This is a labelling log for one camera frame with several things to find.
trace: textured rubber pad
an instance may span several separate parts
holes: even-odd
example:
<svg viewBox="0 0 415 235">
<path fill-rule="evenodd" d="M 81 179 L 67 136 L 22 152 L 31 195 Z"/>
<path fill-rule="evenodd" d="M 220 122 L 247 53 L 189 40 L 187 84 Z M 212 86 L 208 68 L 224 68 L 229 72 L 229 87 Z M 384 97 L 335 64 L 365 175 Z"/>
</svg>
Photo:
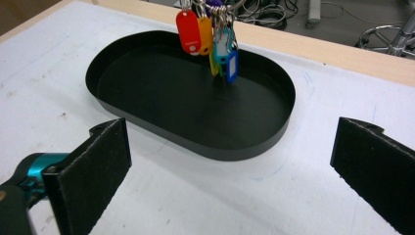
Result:
<svg viewBox="0 0 415 235">
<path fill-rule="evenodd" d="M 383 128 L 341 117 L 331 166 L 402 234 L 415 234 L 415 152 Z"/>
<path fill-rule="evenodd" d="M 88 234 L 131 166 L 124 119 L 95 126 L 62 162 L 43 170 L 61 234 Z"/>
</svg>

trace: keychain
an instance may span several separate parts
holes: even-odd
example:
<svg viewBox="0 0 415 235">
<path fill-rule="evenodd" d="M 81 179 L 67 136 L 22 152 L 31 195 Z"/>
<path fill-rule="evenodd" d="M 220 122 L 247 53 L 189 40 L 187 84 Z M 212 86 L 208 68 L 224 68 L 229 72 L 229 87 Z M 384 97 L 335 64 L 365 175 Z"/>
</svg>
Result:
<svg viewBox="0 0 415 235">
<path fill-rule="evenodd" d="M 235 16 L 226 6 L 217 6 L 219 0 L 181 0 L 180 3 L 182 11 L 176 16 L 176 24 L 183 50 L 191 55 L 208 55 L 211 74 L 219 74 L 233 83 L 239 71 L 239 49 L 233 29 Z M 197 15 L 191 10 L 192 4 Z"/>
<path fill-rule="evenodd" d="M 205 7 L 199 5 L 198 10 L 198 25 L 199 25 L 199 35 L 201 36 L 201 49 L 199 50 L 199 55 L 205 56 L 208 55 L 213 50 L 213 35 L 211 32 L 211 20 L 207 15 Z"/>
<path fill-rule="evenodd" d="M 236 40 L 235 31 L 233 30 L 233 23 L 235 21 L 235 16 L 232 15 L 229 19 L 229 28 L 232 34 L 232 52 L 229 54 L 226 59 L 226 80 L 228 83 L 233 83 L 239 72 L 239 55 L 238 55 L 238 42 Z"/>
<path fill-rule="evenodd" d="M 198 18 L 191 11 L 190 0 L 181 0 L 180 3 L 182 5 L 182 11 L 176 16 L 180 43 L 185 52 L 197 55 L 202 47 Z"/>
</svg>

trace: wooden edge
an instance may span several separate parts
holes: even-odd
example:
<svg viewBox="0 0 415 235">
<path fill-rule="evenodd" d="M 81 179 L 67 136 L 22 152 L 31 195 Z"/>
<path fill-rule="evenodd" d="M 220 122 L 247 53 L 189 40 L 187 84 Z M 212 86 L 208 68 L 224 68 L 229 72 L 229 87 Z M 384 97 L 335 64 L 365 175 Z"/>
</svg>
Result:
<svg viewBox="0 0 415 235">
<path fill-rule="evenodd" d="M 0 42 L 24 31 L 72 1 L 63 0 L 52 6 L 31 20 L 1 36 Z M 173 7 L 165 7 L 139 0 L 80 1 L 166 24 L 175 24 L 175 17 L 180 11 Z M 242 43 L 298 56 L 348 71 L 355 71 L 389 81 L 415 86 L 415 72 L 413 72 L 415 61 L 412 60 L 365 51 L 247 23 L 236 22 L 235 33 L 238 41 Z"/>
</svg>

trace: white table surface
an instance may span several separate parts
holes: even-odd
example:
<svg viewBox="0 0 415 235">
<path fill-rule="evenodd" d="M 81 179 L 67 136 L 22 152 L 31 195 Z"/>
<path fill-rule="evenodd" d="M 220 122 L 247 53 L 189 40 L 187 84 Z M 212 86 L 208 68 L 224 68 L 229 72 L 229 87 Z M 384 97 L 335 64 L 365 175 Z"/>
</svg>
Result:
<svg viewBox="0 0 415 235">
<path fill-rule="evenodd" d="M 73 2 L 1 43 L 0 183 L 27 155 L 69 153 L 89 128 L 116 118 L 88 92 L 87 68 L 111 42 L 154 29 L 176 31 Z M 283 138 L 258 157 L 223 163 L 128 123 L 133 166 L 92 234 L 397 234 L 330 158 L 339 117 L 377 124 L 415 149 L 415 88 L 240 46 L 275 61 L 295 84 Z M 57 234 L 48 201 L 30 214 L 38 234 Z"/>
</svg>

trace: black oval tray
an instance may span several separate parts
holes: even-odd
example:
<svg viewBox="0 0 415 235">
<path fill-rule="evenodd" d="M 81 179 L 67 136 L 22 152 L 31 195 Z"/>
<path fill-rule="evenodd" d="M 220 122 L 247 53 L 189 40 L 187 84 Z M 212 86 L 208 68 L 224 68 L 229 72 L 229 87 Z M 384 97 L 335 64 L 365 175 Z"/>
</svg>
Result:
<svg viewBox="0 0 415 235">
<path fill-rule="evenodd" d="M 239 51 L 233 84 L 210 73 L 208 57 L 181 49 L 178 35 L 148 31 L 110 44 L 86 85 L 111 113 L 210 159 L 257 156 L 284 134 L 296 100 L 281 67 Z"/>
</svg>

